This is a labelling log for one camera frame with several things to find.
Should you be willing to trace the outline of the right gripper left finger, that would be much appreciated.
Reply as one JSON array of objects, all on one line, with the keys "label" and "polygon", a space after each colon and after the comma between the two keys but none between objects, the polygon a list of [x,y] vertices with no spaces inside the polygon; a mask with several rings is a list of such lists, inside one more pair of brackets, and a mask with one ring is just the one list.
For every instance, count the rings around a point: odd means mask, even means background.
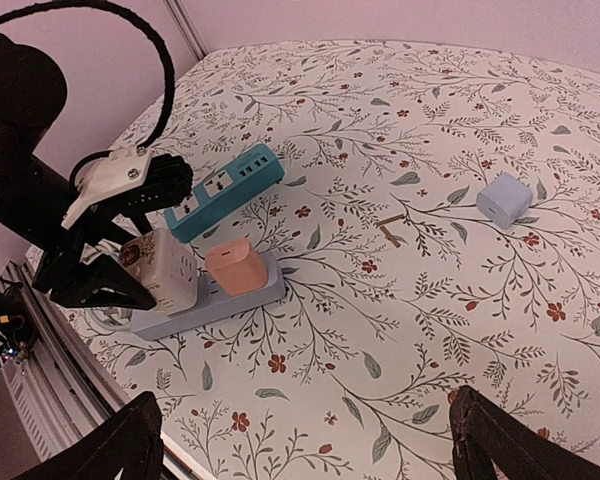
[{"label": "right gripper left finger", "polygon": [[46,479],[159,479],[162,415],[145,391],[82,440],[18,476]]}]

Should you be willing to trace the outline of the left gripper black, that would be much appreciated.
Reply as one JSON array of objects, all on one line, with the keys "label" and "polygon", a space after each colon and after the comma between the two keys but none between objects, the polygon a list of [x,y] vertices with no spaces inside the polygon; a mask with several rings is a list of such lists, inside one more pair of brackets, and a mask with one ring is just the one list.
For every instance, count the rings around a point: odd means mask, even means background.
[{"label": "left gripper black", "polygon": [[[123,245],[153,230],[147,214],[179,205],[191,195],[193,169],[181,157],[161,154],[149,163],[146,179],[139,187],[104,202],[107,240]],[[118,216],[129,219],[137,233],[117,224]],[[99,255],[89,264],[74,249],[45,252],[33,287],[48,294],[65,308],[121,307],[148,311],[156,306],[149,291],[111,256]]]}]

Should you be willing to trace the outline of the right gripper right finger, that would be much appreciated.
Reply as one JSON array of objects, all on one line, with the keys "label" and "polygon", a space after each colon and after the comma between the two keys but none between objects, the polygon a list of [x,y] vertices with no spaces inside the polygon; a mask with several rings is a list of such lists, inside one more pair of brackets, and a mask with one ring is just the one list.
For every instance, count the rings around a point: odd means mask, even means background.
[{"label": "right gripper right finger", "polygon": [[449,408],[458,479],[600,479],[600,466],[542,438],[470,386]]}]

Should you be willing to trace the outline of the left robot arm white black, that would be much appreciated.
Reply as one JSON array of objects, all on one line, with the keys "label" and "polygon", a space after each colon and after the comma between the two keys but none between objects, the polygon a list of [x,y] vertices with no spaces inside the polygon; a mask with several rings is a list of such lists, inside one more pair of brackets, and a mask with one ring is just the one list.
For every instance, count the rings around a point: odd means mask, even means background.
[{"label": "left robot arm white black", "polygon": [[65,214],[79,198],[70,182],[37,158],[34,150],[67,99],[65,77],[44,52],[0,33],[0,223],[40,248],[43,257],[33,286],[67,308],[125,307],[148,311],[157,300],[122,264],[107,254],[83,262],[85,246],[103,240],[134,240],[114,223],[122,215],[140,233],[151,227],[147,213],[180,203],[193,183],[180,156],[150,154],[137,163],[131,152],[93,163],[97,179],[122,185],[90,201],[69,227]]}]

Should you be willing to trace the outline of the light blue power strip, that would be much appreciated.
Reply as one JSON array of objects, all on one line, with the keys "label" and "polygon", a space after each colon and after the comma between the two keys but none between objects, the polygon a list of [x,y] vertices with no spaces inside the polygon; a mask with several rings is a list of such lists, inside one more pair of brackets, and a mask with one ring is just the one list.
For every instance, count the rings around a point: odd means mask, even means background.
[{"label": "light blue power strip", "polygon": [[262,254],[261,259],[268,273],[268,281],[261,289],[229,296],[205,274],[199,277],[198,299],[192,308],[172,315],[135,310],[130,331],[146,341],[159,340],[281,300],[285,296],[282,269],[272,253]]}]

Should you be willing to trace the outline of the small pink charger plug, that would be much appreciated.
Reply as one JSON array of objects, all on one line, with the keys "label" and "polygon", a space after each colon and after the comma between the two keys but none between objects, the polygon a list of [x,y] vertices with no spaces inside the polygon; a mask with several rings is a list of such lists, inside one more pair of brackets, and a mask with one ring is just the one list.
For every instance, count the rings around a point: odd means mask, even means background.
[{"label": "small pink charger plug", "polygon": [[268,271],[247,238],[238,238],[211,248],[205,257],[205,269],[231,297],[264,287]]}]

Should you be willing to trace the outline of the white cube socket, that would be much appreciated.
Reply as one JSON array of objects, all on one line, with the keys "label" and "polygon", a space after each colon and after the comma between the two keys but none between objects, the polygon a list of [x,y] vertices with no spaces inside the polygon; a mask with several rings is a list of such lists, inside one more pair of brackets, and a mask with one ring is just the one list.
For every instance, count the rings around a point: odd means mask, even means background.
[{"label": "white cube socket", "polygon": [[156,302],[153,311],[172,315],[197,303],[197,260],[168,229],[157,228],[124,244],[119,263],[149,291]]}]

